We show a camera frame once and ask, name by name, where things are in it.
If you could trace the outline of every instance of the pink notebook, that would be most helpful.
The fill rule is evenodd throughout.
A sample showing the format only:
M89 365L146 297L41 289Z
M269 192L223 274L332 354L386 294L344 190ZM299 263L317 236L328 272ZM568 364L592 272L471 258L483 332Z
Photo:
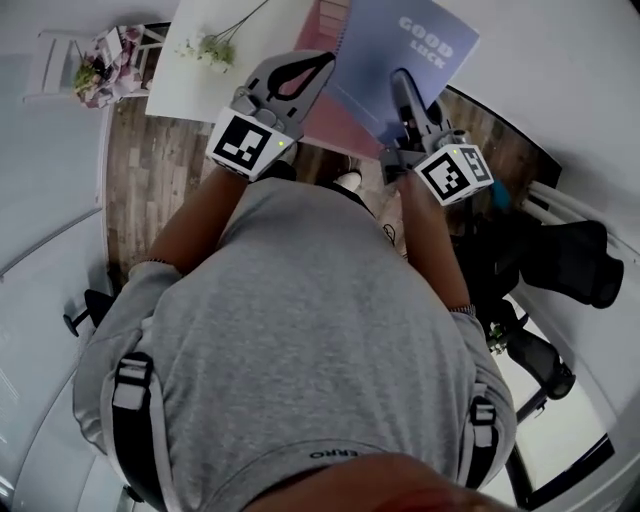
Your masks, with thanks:
M349 0L317 0L300 33L296 50L335 51L348 12ZM342 105L324 92L309 112L304 132L307 137L365 158L377 160L383 149L382 144L358 124Z

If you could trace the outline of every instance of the person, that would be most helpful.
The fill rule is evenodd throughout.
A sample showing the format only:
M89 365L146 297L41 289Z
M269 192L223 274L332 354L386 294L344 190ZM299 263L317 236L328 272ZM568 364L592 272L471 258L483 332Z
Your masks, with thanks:
M153 359L174 508L505 510L463 487L477 389L499 434L490 476L516 419L443 208L415 173L399 180L405 261L343 187L358 181L249 185L216 169L86 348L74 414L103 453L107 377L132 352Z

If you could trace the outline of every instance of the gray t-shirt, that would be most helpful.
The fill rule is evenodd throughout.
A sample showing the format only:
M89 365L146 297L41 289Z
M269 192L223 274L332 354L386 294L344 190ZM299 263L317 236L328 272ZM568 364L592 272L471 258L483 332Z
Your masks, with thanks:
M131 272L75 381L74 414L103 452L102 382L135 350L162 386L184 510L238 511L287 477L370 453L455 481L478 384L497 412L494 473L514 442L479 323L449 313L365 209L320 187L253 184L192 274Z

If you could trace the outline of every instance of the blue notebook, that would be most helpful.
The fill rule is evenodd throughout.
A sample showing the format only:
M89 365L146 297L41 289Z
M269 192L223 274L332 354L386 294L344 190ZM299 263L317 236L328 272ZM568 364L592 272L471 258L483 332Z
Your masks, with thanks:
M351 0L326 91L383 144L404 135L390 77L404 68L428 107L478 41L478 34L430 0Z

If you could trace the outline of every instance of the wooden floor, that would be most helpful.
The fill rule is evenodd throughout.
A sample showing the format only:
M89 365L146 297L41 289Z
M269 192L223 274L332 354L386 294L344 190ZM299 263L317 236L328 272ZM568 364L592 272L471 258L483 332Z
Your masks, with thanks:
M447 90L443 100L454 126L470 132L494 177L503 182L512 198L522 198L533 179L555 186L560 168L544 152L457 93ZM122 101L116 106L111 127L107 229L111 273L118 280L144 258L159 230L214 167L204 154L211 124L148 117L145 109L144 98ZM363 174L357 193L381 226L394 228L396 247L404 252L399 196L393 186L384 187L377 163L350 161L343 155L301 145L294 166L299 181L315 183L350 164ZM474 206L488 212L490 202L488 191L484 191L475 196ZM454 232L461 224L460 212L459 206L448 211Z

